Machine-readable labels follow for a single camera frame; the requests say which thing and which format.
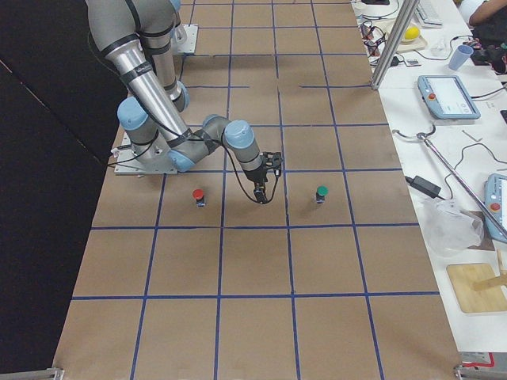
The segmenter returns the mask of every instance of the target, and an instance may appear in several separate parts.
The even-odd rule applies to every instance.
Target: green bottle cap
[[[327,189],[326,186],[319,186],[317,188],[317,194],[319,194],[320,196],[327,196],[328,192],[329,190]]]

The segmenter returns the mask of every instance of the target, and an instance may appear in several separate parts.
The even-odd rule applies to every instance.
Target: blue cup
[[[474,49],[468,45],[459,45],[449,61],[449,69],[458,70],[470,58]]]

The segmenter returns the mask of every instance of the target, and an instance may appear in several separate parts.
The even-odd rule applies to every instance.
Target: yellow object
[[[419,37],[420,34],[421,32],[419,31],[419,28],[417,26],[411,26],[406,30],[403,39],[408,41],[415,40],[416,38]]]

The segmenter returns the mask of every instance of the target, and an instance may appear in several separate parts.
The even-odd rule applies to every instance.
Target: plastic bag
[[[425,207],[425,238],[438,253],[445,249],[464,250],[481,245],[484,238],[482,220],[459,208],[455,200],[427,199]]]

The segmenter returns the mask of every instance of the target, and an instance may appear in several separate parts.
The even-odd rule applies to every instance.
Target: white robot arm
[[[255,201],[268,203],[267,172],[280,176],[281,154],[261,153],[245,120],[210,115],[193,133],[180,117],[189,103],[176,79],[171,36],[180,26],[180,0],[86,0],[90,31],[101,54],[111,61],[133,97],[118,108],[135,160],[155,162],[171,173],[185,172],[219,146],[231,150],[253,181]]]

